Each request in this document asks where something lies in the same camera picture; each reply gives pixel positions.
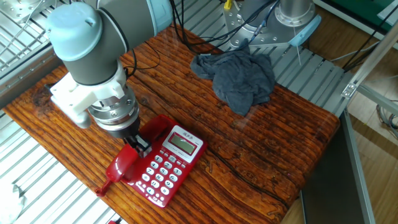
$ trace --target gray cloth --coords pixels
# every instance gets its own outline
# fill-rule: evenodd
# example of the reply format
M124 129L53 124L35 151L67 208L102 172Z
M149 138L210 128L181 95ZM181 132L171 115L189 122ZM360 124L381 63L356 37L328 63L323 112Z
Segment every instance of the gray cloth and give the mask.
M191 69L199 78L213 80L216 95L237 114L269 101L275 75L268 55L250 55L249 47L220 55L197 55Z

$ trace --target telephone handset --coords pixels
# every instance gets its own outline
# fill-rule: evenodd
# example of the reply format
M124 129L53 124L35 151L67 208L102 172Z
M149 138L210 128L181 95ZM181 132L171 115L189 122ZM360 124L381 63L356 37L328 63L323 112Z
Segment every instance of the telephone handset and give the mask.
M140 158L126 144L106 169L107 182L96 193L104 196L113 182L121 180L163 208L199 160L207 142L164 115L150 120L139 132L151 144L147 155Z

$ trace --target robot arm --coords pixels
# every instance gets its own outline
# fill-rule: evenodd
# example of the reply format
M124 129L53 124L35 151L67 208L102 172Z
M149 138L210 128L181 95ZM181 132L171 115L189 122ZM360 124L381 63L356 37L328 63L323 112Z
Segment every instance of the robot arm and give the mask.
M114 137L135 135L139 108L118 58L171 21L169 0L113 0L97 10L83 2L56 8L46 31L69 73L50 89L52 101L81 128L90 126L88 110Z

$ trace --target phone screen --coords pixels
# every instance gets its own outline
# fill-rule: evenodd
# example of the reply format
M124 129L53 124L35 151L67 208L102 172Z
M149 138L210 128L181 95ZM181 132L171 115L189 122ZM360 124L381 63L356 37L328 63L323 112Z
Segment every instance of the phone screen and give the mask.
M173 138L171 141L173 144L175 144L177 147L179 147L181 150L185 151L188 154L191 154L193 150L195 150L195 146L190 144L187 140L180 138L180 136L174 134Z

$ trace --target wood grain surface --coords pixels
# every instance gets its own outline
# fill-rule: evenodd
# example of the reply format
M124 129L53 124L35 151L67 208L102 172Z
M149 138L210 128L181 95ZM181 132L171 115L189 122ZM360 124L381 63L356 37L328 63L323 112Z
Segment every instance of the wood grain surface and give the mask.
M171 28L148 41L160 65L128 80L141 123L165 114L209 143L165 209L117 183L103 200L129 223L280 223L339 126L333 114L277 85L268 103L246 117L213 93L211 81L190 70L193 54ZM135 48L138 67L159 62L148 44ZM197 49L211 49L202 45ZM131 54L121 57L132 65ZM97 125L76 127L51 101L45 84L67 73L61 66L4 111L91 190L122 148Z

